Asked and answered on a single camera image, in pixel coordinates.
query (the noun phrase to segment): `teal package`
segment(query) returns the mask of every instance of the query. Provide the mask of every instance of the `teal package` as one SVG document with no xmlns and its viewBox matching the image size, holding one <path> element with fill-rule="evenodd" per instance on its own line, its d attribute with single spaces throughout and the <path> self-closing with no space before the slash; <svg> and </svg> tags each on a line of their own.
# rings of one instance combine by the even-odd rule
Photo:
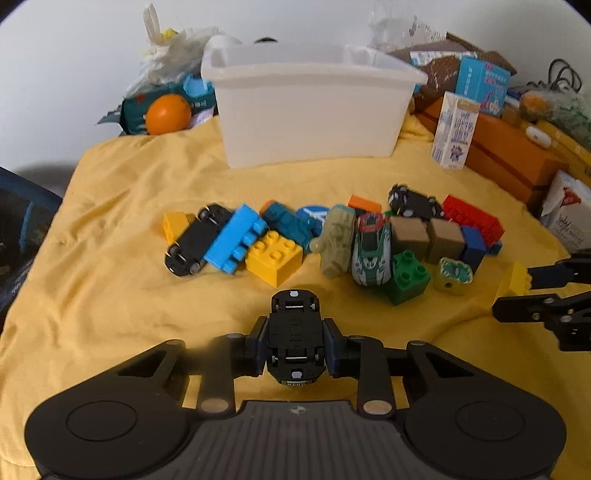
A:
<svg viewBox="0 0 591 480">
<path fill-rule="evenodd" d="M 185 98 L 185 100 L 191 105 L 192 115 L 196 115 L 202 110 L 213 108 L 216 104 L 216 96 L 213 91 L 212 83 L 203 81 L 202 89 L 187 88 L 189 92 L 197 93 L 196 96 L 191 96 L 187 93 L 184 87 L 188 83 L 187 80 L 189 80 L 189 77 L 184 82 L 158 86 L 147 93 L 140 93 L 135 97 L 123 100 L 121 118 L 119 119 L 119 124 L 123 131 L 128 135 L 146 134 L 145 114 L 148 112 L 148 108 L 150 108 L 153 101 L 167 93 L 177 93 Z M 191 80 L 191 85 L 193 87 L 195 82 L 201 82 L 201 79 L 191 78 Z"/>
<path fill-rule="evenodd" d="M 501 116 L 511 74 L 487 61 L 462 58 L 456 93 L 480 103 L 480 111 Z"/>
</svg>

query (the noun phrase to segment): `milk carton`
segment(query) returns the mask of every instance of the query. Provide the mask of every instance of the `milk carton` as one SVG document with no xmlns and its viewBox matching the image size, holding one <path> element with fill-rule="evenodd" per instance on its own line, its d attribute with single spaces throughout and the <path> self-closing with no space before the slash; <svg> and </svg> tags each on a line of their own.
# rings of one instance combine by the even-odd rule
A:
<svg viewBox="0 0 591 480">
<path fill-rule="evenodd" d="M 466 163 L 479 110 L 478 102 L 445 92 L 431 151 L 442 167 L 462 168 Z"/>
<path fill-rule="evenodd" d="M 591 248 L 591 189 L 559 171 L 544 200 L 540 223 L 571 253 Z"/>
</svg>

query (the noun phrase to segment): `orange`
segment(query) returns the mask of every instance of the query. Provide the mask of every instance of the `orange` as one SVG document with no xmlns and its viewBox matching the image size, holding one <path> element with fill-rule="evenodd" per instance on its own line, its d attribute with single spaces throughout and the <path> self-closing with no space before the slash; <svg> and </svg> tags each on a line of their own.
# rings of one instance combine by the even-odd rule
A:
<svg viewBox="0 0 591 480">
<path fill-rule="evenodd" d="M 162 95 L 153 101 L 146 113 L 146 130 L 150 135 L 184 130 L 191 121 L 191 106 L 176 93 Z"/>
</svg>

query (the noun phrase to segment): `white plastic bin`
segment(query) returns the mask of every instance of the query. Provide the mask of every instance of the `white plastic bin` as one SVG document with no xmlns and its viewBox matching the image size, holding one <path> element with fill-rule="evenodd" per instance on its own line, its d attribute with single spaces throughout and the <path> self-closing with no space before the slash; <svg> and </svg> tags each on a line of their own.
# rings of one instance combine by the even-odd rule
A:
<svg viewBox="0 0 591 480">
<path fill-rule="evenodd" d="M 262 43 L 206 53 L 228 164 L 392 154 L 427 74 L 366 47 Z"/>
</svg>

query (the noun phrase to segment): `yellow lego brick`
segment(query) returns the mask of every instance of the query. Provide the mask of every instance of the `yellow lego brick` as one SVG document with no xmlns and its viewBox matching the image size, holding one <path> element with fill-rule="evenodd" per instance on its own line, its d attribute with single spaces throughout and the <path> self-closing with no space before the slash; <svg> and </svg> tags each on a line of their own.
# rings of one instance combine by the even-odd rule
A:
<svg viewBox="0 0 591 480">
<path fill-rule="evenodd" d="M 162 227 L 164 228 L 164 235 L 169 245 L 175 243 L 177 238 L 187 229 L 187 227 L 195 220 L 195 215 L 192 213 L 183 212 L 168 212 L 164 214 L 162 220 Z"/>
<path fill-rule="evenodd" d="M 271 230 L 246 253 L 246 269 L 274 287 L 301 266 L 302 247 Z"/>
<path fill-rule="evenodd" d="M 496 298 L 499 297 L 521 297 L 528 295 L 531 289 L 531 275 L 519 262 L 513 263 L 501 280 Z"/>
</svg>

